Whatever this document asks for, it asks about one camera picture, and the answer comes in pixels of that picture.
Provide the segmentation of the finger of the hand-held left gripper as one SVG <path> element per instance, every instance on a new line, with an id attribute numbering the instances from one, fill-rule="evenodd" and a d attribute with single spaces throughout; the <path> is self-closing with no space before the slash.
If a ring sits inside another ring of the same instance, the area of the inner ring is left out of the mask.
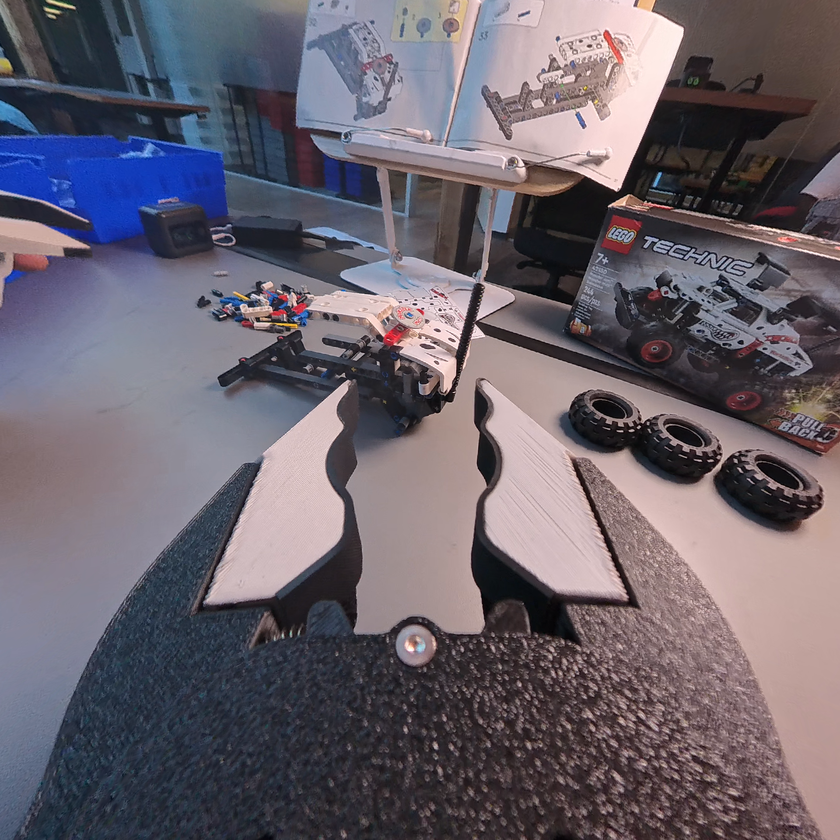
<path id="1" fill-rule="evenodd" d="M 1 191 L 1 217 L 44 224 L 50 227 L 92 231 L 92 223 L 69 210 L 31 196 Z"/>
<path id="2" fill-rule="evenodd" d="M 30 220 L 1 220 L 1 302 L 6 278 L 14 269 L 18 255 L 90 257 L 91 248 L 44 224 Z"/>

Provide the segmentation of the pile of small toy bricks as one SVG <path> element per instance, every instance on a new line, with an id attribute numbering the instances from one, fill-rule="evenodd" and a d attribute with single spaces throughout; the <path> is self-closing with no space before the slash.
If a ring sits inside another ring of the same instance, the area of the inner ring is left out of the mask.
<path id="1" fill-rule="evenodd" d="M 208 308 L 219 322 L 239 323 L 245 329 L 268 333 L 294 333 L 305 327 L 314 296 L 305 286 L 300 288 L 272 281 L 258 281 L 248 293 L 233 291 L 223 294 L 211 290 L 211 297 L 200 297 L 196 306 Z"/>

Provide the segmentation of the toy truck chassis model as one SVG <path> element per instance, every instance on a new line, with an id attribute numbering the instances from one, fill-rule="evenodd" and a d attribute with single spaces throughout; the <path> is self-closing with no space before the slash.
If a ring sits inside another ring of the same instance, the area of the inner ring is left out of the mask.
<path id="1" fill-rule="evenodd" d="M 311 319 L 356 330 L 322 337 L 339 353 L 307 350 L 301 332 L 291 330 L 239 359 L 217 381 L 222 387 L 240 380 L 285 382 L 328 392 L 354 382 L 359 396 L 382 404 L 402 434 L 454 401 L 484 289 L 481 282 L 475 285 L 459 328 L 392 297 L 343 290 L 315 297 L 308 306 Z"/>

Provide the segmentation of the black toy tyre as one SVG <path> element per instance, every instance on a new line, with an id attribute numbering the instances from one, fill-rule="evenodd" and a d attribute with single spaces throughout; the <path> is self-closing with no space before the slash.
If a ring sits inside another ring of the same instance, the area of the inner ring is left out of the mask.
<path id="1" fill-rule="evenodd" d="M 714 433 L 670 413 L 644 421 L 637 442 L 640 452 L 655 466 L 671 475 L 692 479 L 710 473 L 722 456 Z"/>
<path id="2" fill-rule="evenodd" d="M 775 522 L 804 520 L 824 503 L 823 488 L 811 474 L 766 450 L 733 453 L 722 463 L 715 481 L 744 507 Z"/>
<path id="3" fill-rule="evenodd" d="M 613 449 L 633 445 L 644 424 L 633 403 L 602 389 L 577 395 L 570 404 L 569 419 L 578 434 L 594 444 Z"/>

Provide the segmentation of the grey desk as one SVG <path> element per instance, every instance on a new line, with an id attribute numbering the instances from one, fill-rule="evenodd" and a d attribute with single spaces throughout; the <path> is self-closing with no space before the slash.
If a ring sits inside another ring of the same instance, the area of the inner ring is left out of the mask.
<path id="1" fill-rule="evenodd" d="M 214 277 L 226 270 L 228 276 Z M 57 259 L 15 282 L 2 307 L 2 838 L 24 820 L 69 698 L 105 627 L 157 555 L 244 462 L 323 394 L 217 375 L 270 337 L 216 322 L 196 300 L 291 272 L 226 251 L 154 256 L 144 239 Z M 349 483 L 364 571 L 361 633 L 410 615 L 454 633 L 481 627 L 469 567 L 476 468 L 474 382 L 488 378 L 577 455 L 591 458 L 688 562 L 730 622 L 763 688 L 791 771 L 825 838 L 838 838 L 838 448 L 818 456 L 748 423 L 591 371 L 479 339 L 456 401 L 397 437 L 360 405 Z M 767 448 L 825 489 L 824 509 L 776 528 L 718 492 L 631 451 L 573 436 L 572 397 L 625 395 L 673 412 L 728 454 Z"/>

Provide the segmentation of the black power adapter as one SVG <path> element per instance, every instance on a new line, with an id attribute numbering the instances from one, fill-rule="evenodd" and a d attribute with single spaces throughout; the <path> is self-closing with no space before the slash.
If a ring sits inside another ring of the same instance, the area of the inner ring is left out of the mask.
<path id="1" fill-rule="evenodd" d="M 302 222 L 294 218 L 241 216 L 232 219 L 231 233 L 236 245 L 251 249 L 299 249 Z"/>

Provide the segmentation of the sticker sheet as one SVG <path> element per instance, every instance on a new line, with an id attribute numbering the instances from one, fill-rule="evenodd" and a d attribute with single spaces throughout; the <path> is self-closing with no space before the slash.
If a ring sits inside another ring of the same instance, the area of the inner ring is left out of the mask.
<path id="1" fill-rule="evenodd" d="M 446 323 L 459 336 L 465 322 L 466 310 L 461 310 L 451 297 L 438 287 L 418 287 L 414 289 L 395 288 L 386 292 L 400 303 L 422 309 L 426 322 L 440 321 Z"/>

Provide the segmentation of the red blue drawer cabinet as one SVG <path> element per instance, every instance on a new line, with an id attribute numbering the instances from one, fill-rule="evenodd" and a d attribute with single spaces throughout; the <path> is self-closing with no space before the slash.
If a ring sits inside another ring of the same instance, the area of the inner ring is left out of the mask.
<path id="1" fill-rule="evenodd" d="M 234 84 L 215 92 L 227 169 L 359 203 L 380 202 L 374 167 L 329 158 L 309 131 L 297 127 L 295 94 Z"/>

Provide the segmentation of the toy truck set box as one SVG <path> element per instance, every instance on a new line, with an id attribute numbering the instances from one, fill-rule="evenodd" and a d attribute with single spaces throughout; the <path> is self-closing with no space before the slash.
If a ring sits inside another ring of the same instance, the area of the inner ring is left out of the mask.
<path id="1" fill-rule="evenodd" d="M 565 325 L 816 453 L 839 439 L 838 242 L 625 196 Z"/>

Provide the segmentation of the white book stand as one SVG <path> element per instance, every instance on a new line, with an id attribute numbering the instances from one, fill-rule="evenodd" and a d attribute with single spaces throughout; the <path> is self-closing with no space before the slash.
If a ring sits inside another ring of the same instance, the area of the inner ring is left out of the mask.
<path id="1" fill-rule="evenodd" d="M 489 263 L 492 225 L 499 192 L 531 196 L 551 196 L 569 190 L 579 175 L 550 167 L 526 164 L 515 154 L 479 150 L 458 150 L 431 142 L 428 131 L 379 132 L 367 129 L 336 135 L 315 132 L 312 139 L 328 157 L 342 162 L 374 166 L 380 186 L 388 258 L 369 269 L 353 269 L 351 282 L 370 291 L 389 291 L 397 287 L 419 295 L 426 288 L 441 287 L 449 293 L 470 291 L 474 281 L 421 259 L 404 256 L 396 243 L 390 172 L 426 175 L 446 182 L 484 188 L 490 192 L 481 266 L 482 280 Z"/>

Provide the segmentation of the white paper sheet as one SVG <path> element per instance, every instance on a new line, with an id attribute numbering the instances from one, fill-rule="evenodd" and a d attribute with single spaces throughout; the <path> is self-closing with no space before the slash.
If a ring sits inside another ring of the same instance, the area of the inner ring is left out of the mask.
<path id="1" fill-rule="evenodd" d="M 350 245 L 346 245 L 346 248 L 354 247 L 354 246 L 360 246 L 360 247 L 363 247 L 363 248 L 375 250 L 375 251 L 377 251 L 379 253 L 383 253 L 383 254 L 389 254 L 390 253 L 388 251 L 388 249 L 383 247 L 383 246 L 380 246 L 380 245 L 374 244 L 372 242 L 363 240 L 363 239 L 355 237 L 351 234 L 346 234 L 346 233 L 344 233 L 340 230 L 337 230 L 335 228 L 332 228 L 332 227 L 326 227 L 326 226 L 310 227 L 310 228 L 306 228 L 303 231 L 303 234 L 305 236 L 310 237 L 310 238 L 321 237 L 321 238 L 325 238 L 325 239 L 335 240 L 337 242 L 349 243 Z M 344 245 L 340 245 L 339 249 L 344 248 L 344 247 L 345 247 Z"/>

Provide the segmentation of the black office chair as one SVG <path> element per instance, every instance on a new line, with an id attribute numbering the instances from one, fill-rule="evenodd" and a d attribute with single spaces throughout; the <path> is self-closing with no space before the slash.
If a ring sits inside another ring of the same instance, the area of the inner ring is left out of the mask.
<path id="1" fill-rule="evenodd" d="M 514 248 L 525 257 L 517 268 L 546 270 L 549 278 L 541 288 L 514 288 L 573 303 L 604 215 L 614 200 L 612 190 L 590 180 L 582 180 L 560 194 L 525 196 L 513 237 Z"/>

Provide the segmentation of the wooden table black legs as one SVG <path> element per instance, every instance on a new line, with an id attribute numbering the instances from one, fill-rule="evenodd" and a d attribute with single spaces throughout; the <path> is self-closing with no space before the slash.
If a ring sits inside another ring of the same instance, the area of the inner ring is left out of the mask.
<path id="1" fill-rule="evenodd" d="M 648 127 L 682 115 L 688 126 L 725 140 L 722 162 L 711 177 L 696 210 L 706 214 L 718 198 L 732 166 L 749 141 L 763 140 L 783 122 L 807 117 L 816 100 L 761 93 L 710 91 L 689 87 L 665 87 Z"/>

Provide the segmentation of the instruction booklet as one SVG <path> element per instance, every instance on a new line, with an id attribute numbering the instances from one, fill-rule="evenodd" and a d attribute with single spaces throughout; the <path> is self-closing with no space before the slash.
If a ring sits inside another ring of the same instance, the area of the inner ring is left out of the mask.
<path id="1" fill-rule="evenodd" d="M 334 158 L 552 194 L 614 191 L 683 29 L 617 2 L 310 2 L 297 125 Z"/>

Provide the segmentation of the black desktop device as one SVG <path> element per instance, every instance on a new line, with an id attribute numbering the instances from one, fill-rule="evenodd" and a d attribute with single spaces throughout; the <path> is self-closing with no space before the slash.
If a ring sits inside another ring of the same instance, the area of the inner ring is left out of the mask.
<path id="1" fill-rule="evenodd" d="M 713 58 L 709 56 L 690 56 L 679 79 L 681 88 L 696 90 L 725 91 L 726 85 L 711 79 Z"/>

